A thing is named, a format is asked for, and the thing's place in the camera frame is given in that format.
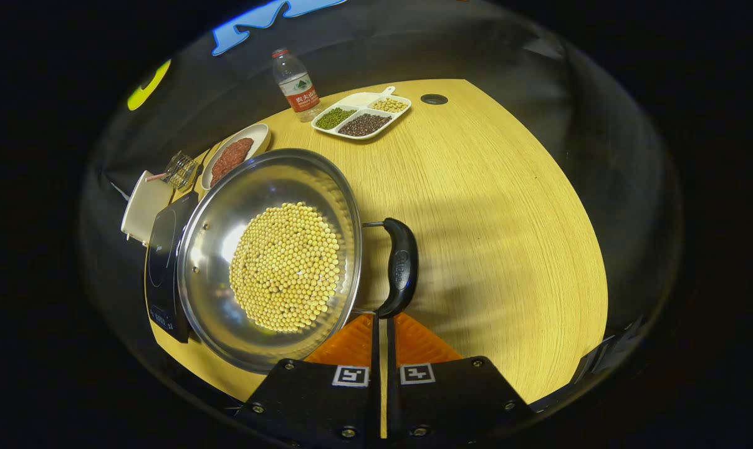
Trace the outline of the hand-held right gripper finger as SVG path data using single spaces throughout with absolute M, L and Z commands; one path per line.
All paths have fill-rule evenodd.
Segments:
M 535 415 L 486 356 L 399 364 L 394 318 L 386 347 L 388 440 L 498 440 Z
M 359 316 L 305 360 L 278 361 L 236 420 L 279 447 L 365 447 L 379 440 L 378 320 Z

